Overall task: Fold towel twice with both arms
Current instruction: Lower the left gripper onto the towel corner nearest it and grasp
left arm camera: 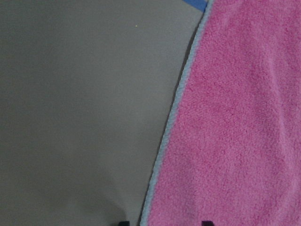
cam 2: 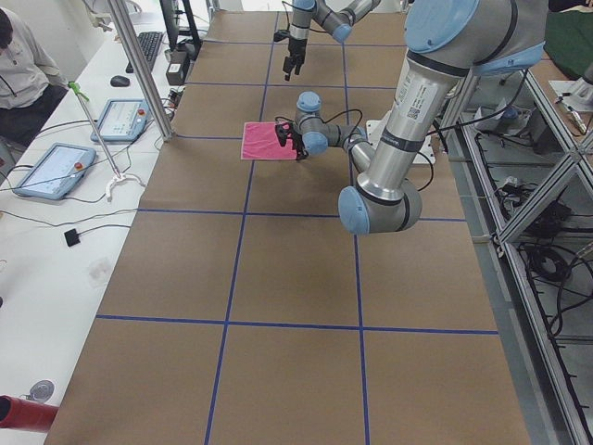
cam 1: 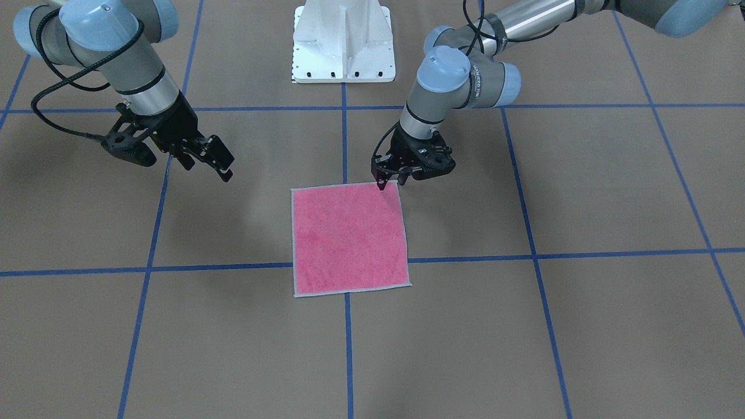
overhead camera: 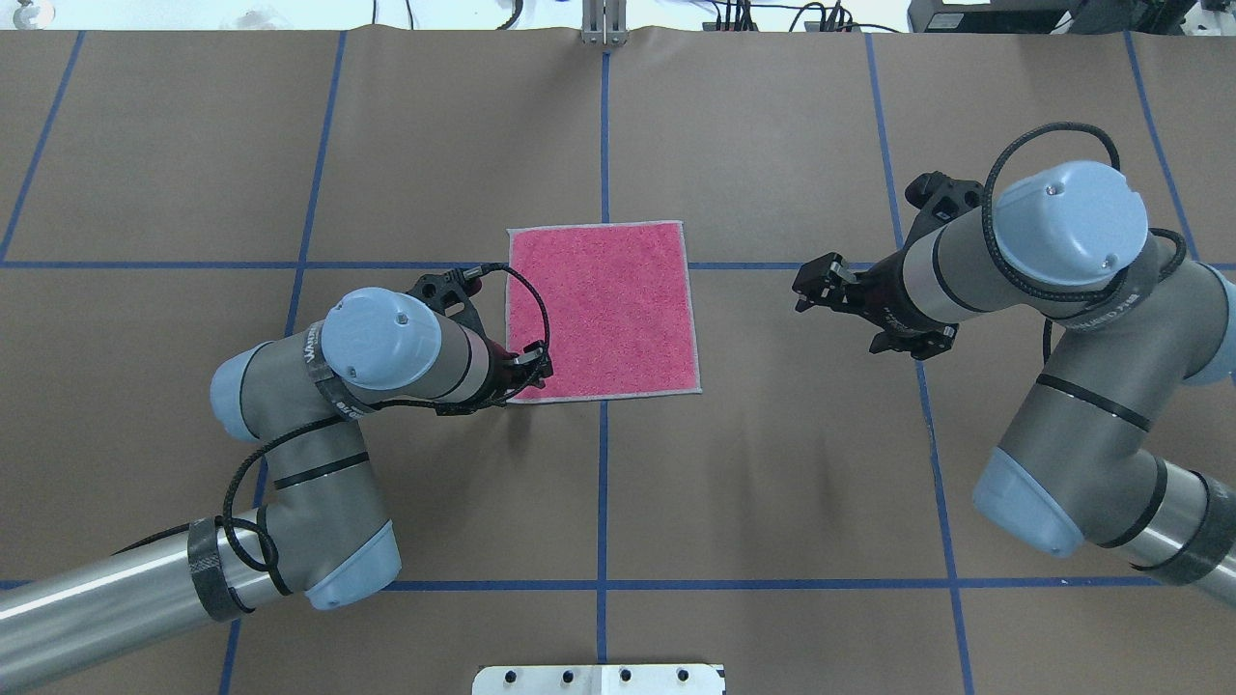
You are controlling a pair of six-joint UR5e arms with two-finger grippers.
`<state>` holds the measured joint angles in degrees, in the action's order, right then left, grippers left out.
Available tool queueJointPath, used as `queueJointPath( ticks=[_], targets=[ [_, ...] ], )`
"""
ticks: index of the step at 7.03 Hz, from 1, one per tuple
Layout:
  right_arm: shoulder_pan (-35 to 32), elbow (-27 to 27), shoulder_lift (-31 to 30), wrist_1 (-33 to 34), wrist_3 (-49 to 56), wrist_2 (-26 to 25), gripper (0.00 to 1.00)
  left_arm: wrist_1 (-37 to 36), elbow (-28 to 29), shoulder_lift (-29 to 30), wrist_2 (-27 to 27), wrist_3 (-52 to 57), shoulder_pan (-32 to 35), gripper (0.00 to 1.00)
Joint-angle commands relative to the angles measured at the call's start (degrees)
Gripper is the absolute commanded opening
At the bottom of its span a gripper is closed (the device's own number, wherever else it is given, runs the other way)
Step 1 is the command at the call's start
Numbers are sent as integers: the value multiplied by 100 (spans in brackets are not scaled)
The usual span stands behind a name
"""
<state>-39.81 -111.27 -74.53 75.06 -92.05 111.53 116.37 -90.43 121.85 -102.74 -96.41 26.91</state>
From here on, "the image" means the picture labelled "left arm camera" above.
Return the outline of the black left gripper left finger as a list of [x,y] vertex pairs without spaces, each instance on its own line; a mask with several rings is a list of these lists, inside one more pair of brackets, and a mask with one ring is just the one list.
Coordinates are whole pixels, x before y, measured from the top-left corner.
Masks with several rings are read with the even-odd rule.
[[121,221],[118,223],[118,226],[129,226],[129,221]]

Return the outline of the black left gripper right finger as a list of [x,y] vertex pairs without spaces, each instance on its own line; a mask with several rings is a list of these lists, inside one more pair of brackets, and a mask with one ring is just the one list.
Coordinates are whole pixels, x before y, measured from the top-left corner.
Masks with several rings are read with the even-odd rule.
[[201,225],[202,226],[214,226],[214,223],[213,223],[213,221],[206,220],[206,221],[202,221]]

